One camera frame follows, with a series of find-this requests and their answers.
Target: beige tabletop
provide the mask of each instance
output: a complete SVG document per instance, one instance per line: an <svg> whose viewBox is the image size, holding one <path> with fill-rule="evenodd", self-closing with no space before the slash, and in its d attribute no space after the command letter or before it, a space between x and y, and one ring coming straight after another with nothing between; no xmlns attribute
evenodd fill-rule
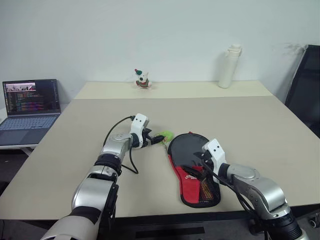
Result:
<svg viewBox="0 0 320 240"><path fill-rule="evenodd" d="M150 89L133 82L87 82L76 99L181 99L271 96L259 81L234 81L229 88L216 82L154 82Z"/></svg>
<svg viewBox="0 0 320 240"><path fill-rule="evenodd" d="M192 131L217 138L229 164L254 167L276 181L291 206L320 202L320 141L276 97L230 96L154 99L74 99L0 197L0 219L59 219L71 211L74 190L97 160L106 133L123 117L149 117L151 133ZM127 133L131 121L114 133ZM123 169L117 217L238 211L221 186L221 202L191 208L163 146L132 151L139 174ZM124 164L130 165L128 155Z"/></svg>

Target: wires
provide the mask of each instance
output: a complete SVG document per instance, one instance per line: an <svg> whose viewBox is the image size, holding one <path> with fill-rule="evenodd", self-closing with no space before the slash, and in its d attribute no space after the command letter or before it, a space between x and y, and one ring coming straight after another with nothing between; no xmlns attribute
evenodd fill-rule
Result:
<svg viewBox="0 0 320 240"><path fill-rule="evenodd" d="M104 141L103 141L103 146L106 144L106 141L107 141L110 133L112 132L112 130L113 130L118 124L122 123L124 120L127 120L127 119L133 120L133 119L135 119L135 116L127 116L127 117L121 119L120 121L118 121L115 125L113 125L113 127L110 129L110 131L108 132L108 134L106 135L106 137L105 137L105 139L104 139Z"/></svg>
<svg viewBox="0 0 320 240"><path fill-rule="evenodd" d="M5 220L2 220L2 231L1 231L1 238L0 239L3 239L4 238L4 232L5 232Z"/></svg>
<svg viewBox="0 0 320 240"><path fill-rule="evenodd" d="M109 135L111 134L112 130L113 130L118 124L122 123L124 120L127 120L127 119L131 119L131 120L133 121L133 120L135 119L135 117L136 117L136 116L127 116L127 117L121 119L120 121L118 121L115 125L113 125L113 127L109 130L108 134L106 135L106 137L105 137L105 139L104 139L104 141L103 141L103 146L106 144L107 139L108 139ZM137 168L136 168L136 166L135 166L135 164L134 164L134 161L132 160L132 154L131 154L131 152L132 152L132 147L130 147L130 150L129 150L129 157L130 157L130 162L131 162L134 170L133 170L132 168L126 166L126 165L123 165L123 164L121 164L121 166L124 167L125 169L130 170L131 172L133 172L133 173L135 173L135 174L138 174L139 172L138 172L138 170L137 170Z"/></svg>
<svg viewBox="0 0 320 240"><path fill-rule="evenodd" d="M244 199L244 197L233 186L231 186L226 179L219 177L217 174L215 174L212 171L212 169L205 163L204 159L202 159L202 165L211 175L213 175L215 178L217 178L220 182L222 182L224 185L226 185L229 189L231 189L235 193L243 209L247 213L249 213L261 225L261 221L258 214L251 207L251 205ZM268 240L268 232L266 230L263 230L263 232L264 232L264 240Z"/></svg>
<svg viewBox="0 0 320 240"><path fill-rule="evenodd" d="M126 165L122 165L122 164L121 164L121 166L124 167L125 169L128 169L129 171L135 173L135 174L139 174L139 171L138 171L138 169L136 168L136 166L135 166L135 164L134 164L134 161L132 160L131 152L132 152L132 147L130 147L130 150L129 150L129 157L130 157L130 162L131 162L134 170L131 169L130 167L126 166Z"/></svg>

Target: small figurine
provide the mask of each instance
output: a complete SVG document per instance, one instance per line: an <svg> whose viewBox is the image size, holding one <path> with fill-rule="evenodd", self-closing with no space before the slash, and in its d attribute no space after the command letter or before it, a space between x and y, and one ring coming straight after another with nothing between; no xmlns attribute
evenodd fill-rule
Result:
<svg viewBox="0 0 320 240"><path fill-rule="evenodd" d="M151 87L151 81L148 79L148 72L144 73L141 70L135 69L135 74L138 76L138 80L135 81L138 87L144 89Z"/></svg>

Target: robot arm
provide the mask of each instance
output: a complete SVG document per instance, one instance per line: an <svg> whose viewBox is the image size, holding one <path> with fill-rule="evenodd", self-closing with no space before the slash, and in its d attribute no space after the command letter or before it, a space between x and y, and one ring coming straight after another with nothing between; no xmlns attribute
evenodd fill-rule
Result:
<svg viewBox="0 0 320 240"><path fill-rule="evenodd" d="M71 204L71 213L58 220L41 240L96 240L102 217L115 214L121 174L121 163L131 148L143 148L161 142L164 137L150 137L146 128L149 120L138 113L134 116L130 133L110 136L102 151L77 187Z"/></svg>
<svg viewBox="0 0 320 240"><path fill-rule="evenodd" d="M243 195L251 202L256 220L272 240L309 240L291 213L284 192L274 181L260 176L254 168L227 164L225 152L216 139L205 144L202 152L202 163L212 172L213 180L235 191L240 201L243 198L239 195Z"/></svg>

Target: laptop keyboard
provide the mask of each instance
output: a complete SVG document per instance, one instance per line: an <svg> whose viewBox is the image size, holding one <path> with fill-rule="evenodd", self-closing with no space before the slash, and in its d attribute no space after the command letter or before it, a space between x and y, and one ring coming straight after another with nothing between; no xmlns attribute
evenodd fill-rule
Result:
<svg viewBox="0 0 320 240"><path fill-rule="evenodd" d="M56 118L56 116L7 118L5 122L2 125L0 125L0 131L22 129L47 129L51 127Z"/></svg>

